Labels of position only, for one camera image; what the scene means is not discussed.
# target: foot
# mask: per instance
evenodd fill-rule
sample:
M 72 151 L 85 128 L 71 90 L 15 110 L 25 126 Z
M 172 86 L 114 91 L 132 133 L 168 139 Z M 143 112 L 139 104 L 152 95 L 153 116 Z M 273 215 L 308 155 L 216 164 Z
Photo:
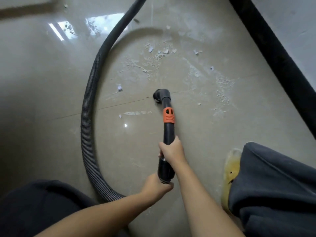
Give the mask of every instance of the foot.
M 233 149 L 228 153 L 225 167 L 224 167 L 224 183 L 222 191 L 222 207 L 230 213 L 228 208 L 229 191 L 232 186 L 232 182 L 237 177 L 240 167 L 241 150 Z

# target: hand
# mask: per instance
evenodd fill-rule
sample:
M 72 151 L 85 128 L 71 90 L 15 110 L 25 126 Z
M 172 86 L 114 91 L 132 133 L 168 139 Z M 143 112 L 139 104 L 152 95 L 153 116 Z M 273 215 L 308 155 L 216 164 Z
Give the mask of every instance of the hand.
M 184 156 L 182 143 L 179 140 L 178 136 L 176 136 L 176 138 L 170 145 L 166 145 L 165 143 L 160 142 L 159 148 L 160 156 L 162 156 L 163 153 L 166 161 L 172 166 L 172 168 L 175 168 L 179 163 L 187 163 Z
M 145 181 L 141 194 L 148 198 L 150 205 L 160 200 L 166 193 L 173 189 L 173 183 L 163 184 L 157 173 L 149 175 Z

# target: tile floor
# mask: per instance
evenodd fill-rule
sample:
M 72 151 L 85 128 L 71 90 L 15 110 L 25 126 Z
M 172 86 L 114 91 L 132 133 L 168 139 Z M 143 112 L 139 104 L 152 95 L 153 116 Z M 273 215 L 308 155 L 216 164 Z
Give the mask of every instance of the tile floor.
M 99 47 L 133 1 L 59 0 L 0 15 L 1 195 L 59 179 L 97 198 L 81 159 L 81 104 Z M 96 103 L 98 162 L 115 190 L 136 193 L 157 170 L 158 88 L 171 91 L 186 156 L 217 201 L 227 153 L 248 141 L 316 167 L 313 136 L 228 0 L 147 0 L 136 18 L 108 57 Z M 190 235 L 174 182 L 130 224 L 135 236 Z

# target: vacuum wand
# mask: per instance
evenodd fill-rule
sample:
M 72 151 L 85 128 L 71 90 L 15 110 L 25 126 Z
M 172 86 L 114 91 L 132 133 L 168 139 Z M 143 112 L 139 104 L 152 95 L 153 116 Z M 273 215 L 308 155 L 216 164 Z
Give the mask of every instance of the vacuum wand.
M 175 117 L 173 108 L 171 107 L 170 92 L 167 89 L 158 89 L 155 91 L 153 97 L 157 103 L 161 103 L 163 106 L 163 142 L 166 145 L 170 145 L 175 139 Z M 171 165 L 166 161 L 166 159 L 162 155 L 159 158 L 158 165 L 158 177 L 160 181 L 164 184 L 168 184 L 174 177 L 174 174 L 175 173 Z

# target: person's left hand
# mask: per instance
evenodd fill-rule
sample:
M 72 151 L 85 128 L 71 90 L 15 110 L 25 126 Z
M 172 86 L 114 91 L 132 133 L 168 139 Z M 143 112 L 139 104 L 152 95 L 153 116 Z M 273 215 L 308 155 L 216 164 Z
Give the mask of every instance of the person's left hand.
M 141 194 L 149 199 L 151 205 L 160 200 L 166 193 L 173 189 L 173 183 L 163 184 L 157 173 L 149 175 L 144 183 Z

